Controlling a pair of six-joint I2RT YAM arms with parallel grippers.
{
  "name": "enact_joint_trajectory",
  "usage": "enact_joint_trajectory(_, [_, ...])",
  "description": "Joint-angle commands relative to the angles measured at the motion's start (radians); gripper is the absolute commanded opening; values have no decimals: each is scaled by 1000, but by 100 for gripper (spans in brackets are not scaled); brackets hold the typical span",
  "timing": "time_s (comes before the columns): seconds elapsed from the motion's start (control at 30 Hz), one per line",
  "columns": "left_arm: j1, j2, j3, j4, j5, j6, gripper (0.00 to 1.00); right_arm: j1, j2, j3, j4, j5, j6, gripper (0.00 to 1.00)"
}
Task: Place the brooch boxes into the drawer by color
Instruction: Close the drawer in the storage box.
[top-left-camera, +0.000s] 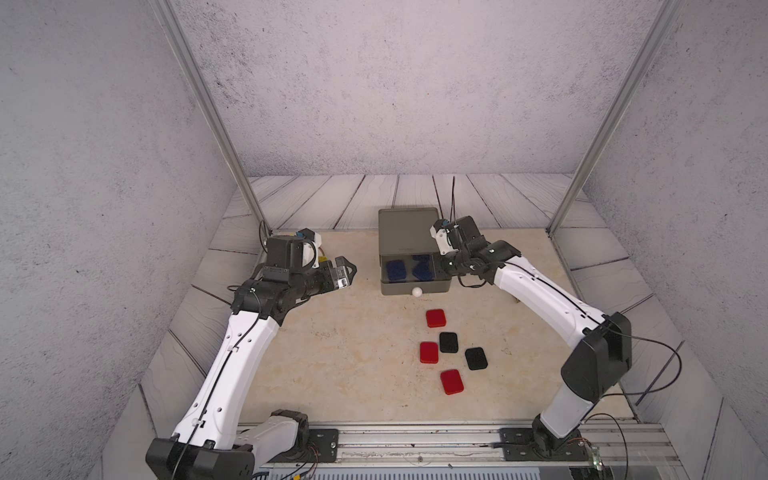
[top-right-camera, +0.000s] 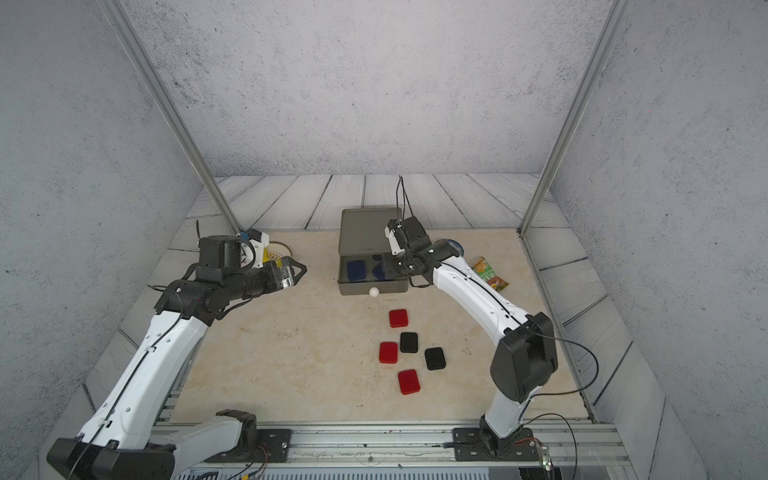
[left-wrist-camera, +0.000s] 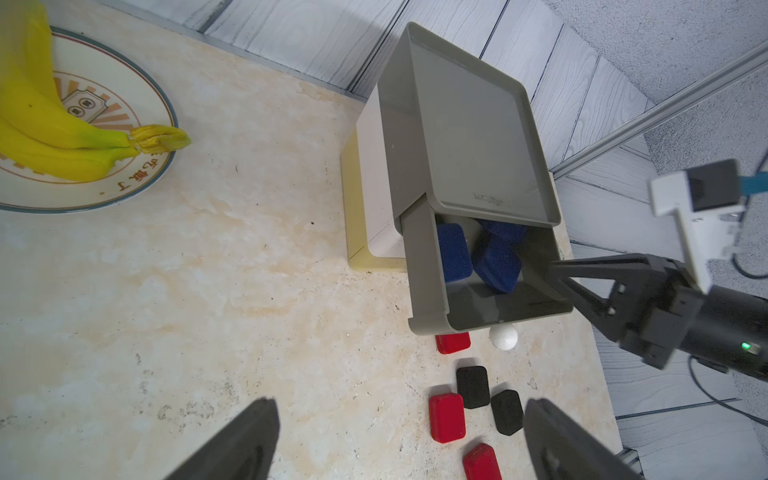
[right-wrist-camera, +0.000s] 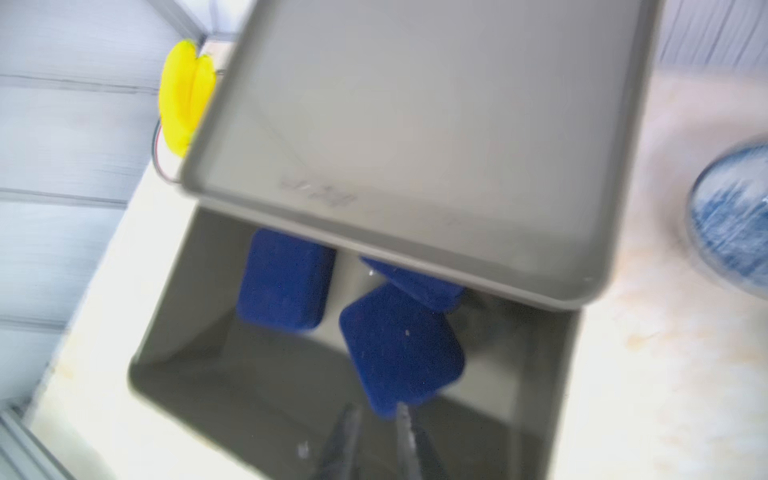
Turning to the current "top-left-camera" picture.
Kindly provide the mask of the grey top drawer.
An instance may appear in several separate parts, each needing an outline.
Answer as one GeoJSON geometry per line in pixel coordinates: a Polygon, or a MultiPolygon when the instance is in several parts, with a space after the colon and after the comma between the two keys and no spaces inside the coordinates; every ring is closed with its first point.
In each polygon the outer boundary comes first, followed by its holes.
{"type": "Polygon", "coordinates": [[[383,295],[414,295],[446,293],[452,277],[441,265],[438,253],[393,255],[381,258],[381,292],[383,295]]]}

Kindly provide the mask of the blue brooch box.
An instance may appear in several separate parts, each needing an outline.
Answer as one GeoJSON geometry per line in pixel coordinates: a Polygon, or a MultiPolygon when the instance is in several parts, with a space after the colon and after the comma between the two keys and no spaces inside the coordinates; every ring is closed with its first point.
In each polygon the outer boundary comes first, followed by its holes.
{"type": "Polygon", "coordinates": [[[433,281],[435,274],[432,267],[432,257],[430,255],[414,255],[412,259],[415,262],[412,275],[419,282],[433,281]]]}
{"type": "Polygon", "coordinates": [[[385,264],[386,278],[389,283],[404,282],[407,278],[407,268],[403,260],[390,260],[385,264]]]}

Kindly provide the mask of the red brooch box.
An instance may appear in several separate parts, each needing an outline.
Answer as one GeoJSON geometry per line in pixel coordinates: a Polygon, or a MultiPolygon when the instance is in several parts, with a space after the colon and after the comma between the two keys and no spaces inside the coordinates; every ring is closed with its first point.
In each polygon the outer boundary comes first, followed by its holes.
{"type": "Polygon", "coordinates": [[[437,364],[439,353],[439,345],[435,342],[421,342],[419,345],[419,359],[422,364],[437,364]]]}
{"type": "Polygon", "coordinates": [[[442,371],[440,381],[446,395],[455,395],[465,389],[461,374],[457,369],[442,371]]]}
{"type": "Polygon", "coordinates": [[[443,309],[431,309],[425,314],[429,328],[441,328],[447,325],[447,317],[443,309]]]}

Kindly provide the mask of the black brooch box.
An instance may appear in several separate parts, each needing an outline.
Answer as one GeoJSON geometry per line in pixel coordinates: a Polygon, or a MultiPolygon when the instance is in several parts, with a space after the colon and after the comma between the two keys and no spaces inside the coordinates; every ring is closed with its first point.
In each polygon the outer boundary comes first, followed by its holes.
{"type": "Polygon", "coordinates": [[[459,351],[458,335],[455,332],[439,334],[439,350],[441,353],[457,353],[459,351]]]}
{"type": "Polygon", "coordinates": [[[488,367],[488,360],[482,347],[472,347],[465,350],[467,366],[471,371],[484,370],[488,367]]]}

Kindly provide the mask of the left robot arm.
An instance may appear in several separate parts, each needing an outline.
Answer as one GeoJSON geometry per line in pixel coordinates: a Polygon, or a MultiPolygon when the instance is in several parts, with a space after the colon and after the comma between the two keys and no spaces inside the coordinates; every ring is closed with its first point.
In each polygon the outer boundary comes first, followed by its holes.
{"type": "Polygon", "coordinates": [[[352,285],[356,266],[320,254],[320,234],[271,236],[266,257],[234,292],[221,347],[192,405],[145,461],[159,479],[250,479],[275,459],[310,456],[306,415],[276,410],[244,440],[238,424],[259,365],[287,314],[311,298],[352,285]]]}

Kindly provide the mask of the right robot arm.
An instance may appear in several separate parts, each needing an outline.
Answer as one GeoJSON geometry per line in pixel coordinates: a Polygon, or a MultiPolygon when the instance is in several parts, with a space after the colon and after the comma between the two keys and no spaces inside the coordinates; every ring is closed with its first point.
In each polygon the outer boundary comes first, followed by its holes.
{"type": "Polygon", "coordinates": [[[437,220],[430,227],[441,268],[450,276],[475,276],[522,302],[571,349],[561,368],[562,385],[532,423],[532,449],[543,458],[562,455],[579,436],[587,414],[632,366],[632,327],[561,289],[509,243],[489,242],[474,219],[437,220]]]}

